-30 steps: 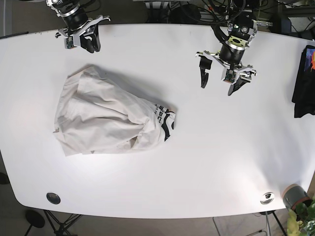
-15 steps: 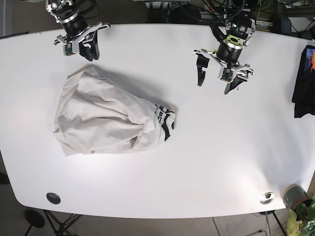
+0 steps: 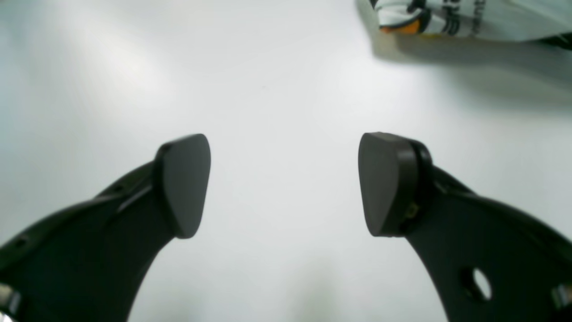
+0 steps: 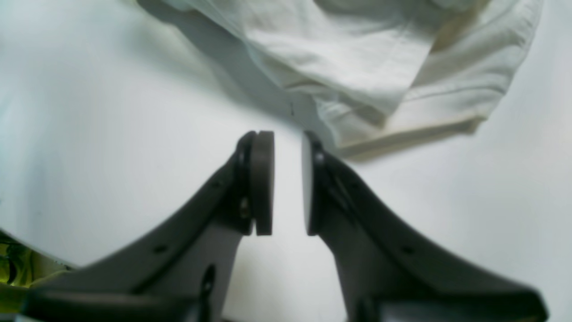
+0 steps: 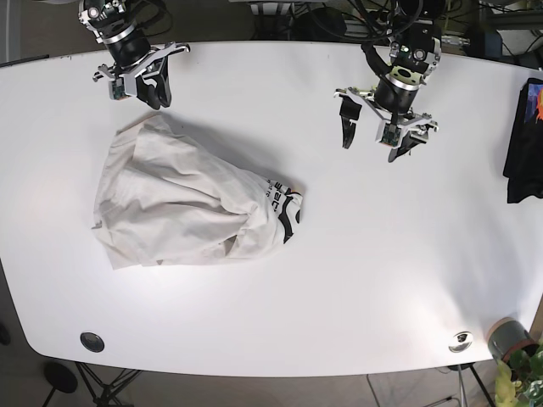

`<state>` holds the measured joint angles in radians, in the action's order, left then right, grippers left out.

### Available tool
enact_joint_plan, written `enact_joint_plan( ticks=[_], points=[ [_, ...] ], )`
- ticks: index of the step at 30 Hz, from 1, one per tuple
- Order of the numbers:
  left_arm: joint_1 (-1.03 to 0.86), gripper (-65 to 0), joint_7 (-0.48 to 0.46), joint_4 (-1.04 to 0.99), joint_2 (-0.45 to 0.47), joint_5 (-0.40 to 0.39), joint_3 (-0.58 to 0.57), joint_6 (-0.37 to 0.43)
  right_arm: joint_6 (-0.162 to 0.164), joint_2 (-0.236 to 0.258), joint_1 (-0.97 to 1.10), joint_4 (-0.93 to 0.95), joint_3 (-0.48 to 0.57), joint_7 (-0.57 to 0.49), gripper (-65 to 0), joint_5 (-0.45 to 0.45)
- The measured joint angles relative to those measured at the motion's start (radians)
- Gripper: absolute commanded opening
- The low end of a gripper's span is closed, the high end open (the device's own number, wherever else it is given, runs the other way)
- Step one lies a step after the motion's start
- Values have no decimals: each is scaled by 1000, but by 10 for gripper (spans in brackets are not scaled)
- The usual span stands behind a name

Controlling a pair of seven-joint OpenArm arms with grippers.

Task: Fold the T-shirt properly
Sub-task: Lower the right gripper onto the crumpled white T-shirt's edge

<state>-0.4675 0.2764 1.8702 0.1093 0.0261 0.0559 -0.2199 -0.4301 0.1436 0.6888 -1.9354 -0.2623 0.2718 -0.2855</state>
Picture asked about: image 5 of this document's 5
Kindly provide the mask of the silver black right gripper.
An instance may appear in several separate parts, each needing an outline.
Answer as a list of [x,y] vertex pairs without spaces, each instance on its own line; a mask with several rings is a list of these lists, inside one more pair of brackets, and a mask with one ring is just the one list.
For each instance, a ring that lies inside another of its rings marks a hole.
[[180,42],[167,42],[163,47],[151,45],[146,30],[172,16],[168,9],[158,8],[153,16],[139,22],[137,16],[141,12],[140,8],[81,10],[81,23],[114,60],[111,66],[99,65],[92,79],[107,79],[109,96],[115,101],[137,98],[151,109],[169,108],[169,57],[188,53],[190,46]]

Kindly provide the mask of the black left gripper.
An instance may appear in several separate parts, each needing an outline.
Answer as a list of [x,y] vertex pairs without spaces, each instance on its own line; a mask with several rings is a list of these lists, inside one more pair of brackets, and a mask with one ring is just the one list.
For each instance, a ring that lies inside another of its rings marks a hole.
[[341,98],[342,147],[350,148],[366,105],[380,119],[376,142],[390,148],[389,162],[393,163],[419,144],[427,143],[429,132],[439,130],[431,114],[415,113],[412,104],[440,62],[441,40],[396,39],[390,44],[389,63],[370,42],[363,43],[361,50],[378,84],[371,90],[349,86],[335,91],[334,95]]

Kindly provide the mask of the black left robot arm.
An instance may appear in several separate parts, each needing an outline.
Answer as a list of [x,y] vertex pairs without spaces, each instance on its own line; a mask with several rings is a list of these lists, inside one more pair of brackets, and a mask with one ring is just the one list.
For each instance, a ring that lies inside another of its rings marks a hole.
[[442,30],[436,20],[445,10],[443,1],[391,4],[386,16],[376,21],[360,1],[355,3],[369,26],[361,50],[378,78],[377,86],[371,90],[350,86],[334,93],[341,98],[342,147],[350,148],[366,105],[380,119],[376,142],[390,148],[390,163],[427,143],[429,132],[439,130],[431,114],[417,114],[412,105],[441,60]]

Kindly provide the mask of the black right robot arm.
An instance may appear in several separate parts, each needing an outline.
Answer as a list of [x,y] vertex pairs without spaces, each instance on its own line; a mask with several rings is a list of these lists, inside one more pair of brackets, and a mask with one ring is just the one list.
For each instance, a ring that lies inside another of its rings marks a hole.
[[190,52],[190,45],[167,42],[155,47],[146,30],[172,15],[163,1],[81,1],[79,21],[104,45],[113,64],[101,64],[93,74],[106,79],[115,101],[137,98],[151,109],[171,106],[169,57]]

